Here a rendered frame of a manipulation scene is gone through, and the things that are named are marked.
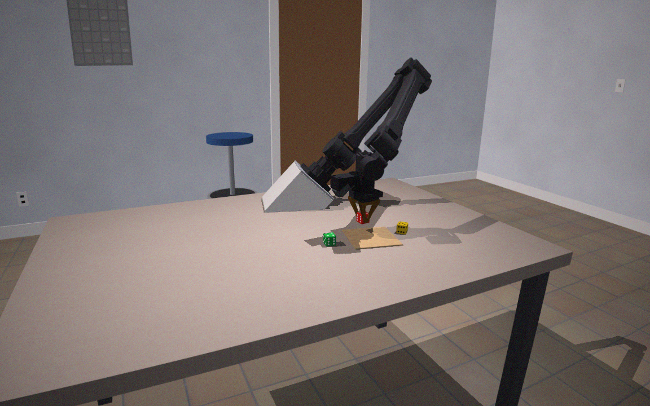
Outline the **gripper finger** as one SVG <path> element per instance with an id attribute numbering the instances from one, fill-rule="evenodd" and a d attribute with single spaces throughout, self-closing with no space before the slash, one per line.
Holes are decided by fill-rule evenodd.
<path id="1" fill-rule="evenodd" d="M 350 200 L 350 203 L 351 203 L 351 205 L 353 206 L 354 213 L 355 213 L 356 216 L 357 216 L 358 207 L 356 206 L 356 203 L 355 203 L 355 202 L 358 201 L 358 200 L 354 200 L 354 199 L 351 198 L 350 196 L 348 196 L 348 200 Z"/>
<path id="2" fill-rule="evenodd" d="M 365 203 L 358 202 L 359 210 L 361 211 L 361 215 L 363 217 L 363 222 L 364 223 L 368 223 L 369 219 L 371 219 L 372 213 L 376 210 L 377 205 L 379 205 L 380 202 L 381 202 L 381 200 L 368 201 L 368 202 L 365 202 Z M 368 218 L 366 218 L 366 209 L 365 209 L 365 207 L 367 205 L 372 205 L 371 210 L 368 213 Z"/>

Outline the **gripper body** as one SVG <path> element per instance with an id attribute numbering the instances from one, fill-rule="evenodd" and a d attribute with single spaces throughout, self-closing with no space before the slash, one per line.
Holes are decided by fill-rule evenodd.
<path id="1" fill-rule="evenodd" d="M 374 186 L 375 186 L 375 182 L 371 182 L 371 192 L 363 193 L 362 195 L 358 192 L 350 190 L 350 197 L 353 198 L 354 200 L 358 200 L 361 203 L 379 200 L 379 197 L 383 196 L 383 192 L 377 190 L 376 188 L 374 188 Z"/>

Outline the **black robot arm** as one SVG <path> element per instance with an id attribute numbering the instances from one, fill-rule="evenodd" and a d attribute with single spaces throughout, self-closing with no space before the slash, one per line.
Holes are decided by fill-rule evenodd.
<path id="1" fill-rule="evenodd" d="M 398 155 L 402 130 L 417 98 L 418 91 L 419 94 L 427 91 L 432 80 L 425 67 L 417 59 L 414 60 L 413 58 L 405 61 L 404 65 L 394 75 L 389 87 L 358 122 L 347 132 L 338 132 L 323 147 L 322 152 L 326 155 L 324 158 L 322 157 L 317 162 L 314 161 L 309 167 L 305 164 L 300 165 L 304 172 L 327 192 L 332 188 L 332 191 L 339 198 L 345 196 L 350 190 L 361 195 L 371 192 L 371 182 L 379 180 L 383 176 L 389 160 Z M 358 148 L 359 144 L 387 110 L 389 110 L 389 113 L 383 123 L 377 127 L 376 132 L 372 133 L 371 137 L 364 143 L 372 153 L 366 150 L 362 152 Z M 356 160 L 355 171 L 363 173 L 363 175 L 359 175 L 355 171 L 332 175 L 336 169 L 345 171 L 351 167 L 354 160 Z M 326 185 L 329 180 L 331 180 L 331 188 Z"/>

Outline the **yellow dice with black pips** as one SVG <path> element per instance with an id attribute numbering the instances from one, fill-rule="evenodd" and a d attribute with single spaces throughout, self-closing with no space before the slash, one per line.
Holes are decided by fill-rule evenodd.
<path id="1" fill-rule="evenodd" d="M 396 233 L 400 233 L 400 234 L 404 234 L 404 235 L 405 235 L 405 234 L 407 234 L 407 231 L 408 231 L 408 223 L 399 222 L 399 223 L 397 224 L 397 230 L 396 230 Z"/>

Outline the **green dice with white pips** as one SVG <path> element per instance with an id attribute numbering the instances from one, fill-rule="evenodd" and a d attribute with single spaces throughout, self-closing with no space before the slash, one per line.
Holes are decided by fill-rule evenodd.
<path id="1" fill-rule="evenodd" d="M 336 246 L 336 235 L 334 233 L 323 233 L 325 246 Z"/>

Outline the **tan mat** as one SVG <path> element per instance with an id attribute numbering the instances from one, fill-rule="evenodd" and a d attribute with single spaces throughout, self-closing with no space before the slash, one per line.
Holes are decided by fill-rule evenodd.
<path id="1" fill-rule="evenodd" d="M 386 227 L 357 228 L 341 231 L 343 231 L 351 244 L 353 244 L 355 250 L 403 246 Z"/>

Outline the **red dice with white pips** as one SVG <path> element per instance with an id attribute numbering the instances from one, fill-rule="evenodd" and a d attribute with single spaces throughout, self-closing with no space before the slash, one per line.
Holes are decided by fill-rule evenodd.
<path id="1" fill-rule="evenodd" d="M 368 212 L 367 212 L 367 211 L 366 211 L 366 218 L 368 218 Z M 362 217 L 360 211 L 357 212 L 357 222 L 360 223 L 360 224 L 365 224 L 365 223 L 363 222 L 363 217 Z"/>

